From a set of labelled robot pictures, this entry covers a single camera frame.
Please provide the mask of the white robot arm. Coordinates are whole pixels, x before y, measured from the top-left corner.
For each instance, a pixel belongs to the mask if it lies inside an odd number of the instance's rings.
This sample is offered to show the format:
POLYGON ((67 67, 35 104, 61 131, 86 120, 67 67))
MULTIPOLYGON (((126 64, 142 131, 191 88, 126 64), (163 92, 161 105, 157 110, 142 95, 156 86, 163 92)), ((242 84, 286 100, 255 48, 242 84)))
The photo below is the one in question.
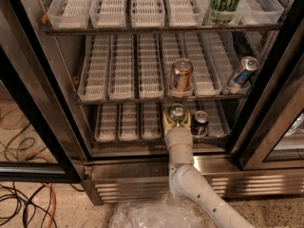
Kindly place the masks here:
POLYGON ((194 166, 190 120, 190 114, 182 104, 173 104, 163 113, 170 191, 198 204, 218 228, 255 228, 214 191, 194 166))

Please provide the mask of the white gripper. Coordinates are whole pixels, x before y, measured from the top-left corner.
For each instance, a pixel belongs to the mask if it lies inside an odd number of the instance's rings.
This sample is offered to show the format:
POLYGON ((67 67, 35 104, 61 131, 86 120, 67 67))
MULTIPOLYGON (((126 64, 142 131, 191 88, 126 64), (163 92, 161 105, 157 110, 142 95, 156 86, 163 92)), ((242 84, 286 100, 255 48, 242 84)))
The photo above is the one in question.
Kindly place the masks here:
POLYGON ((170 149, 173 146, 193 146, 193 137, 191 132, 188 130, 191 128, 191 114, 186 113, 185 118, 180 123, 182 127, 175 127, 176 123, 170 117, 169 110, 163 111, 162 115, 163 130, 168 131, 165 136, 166 148, 170 149))

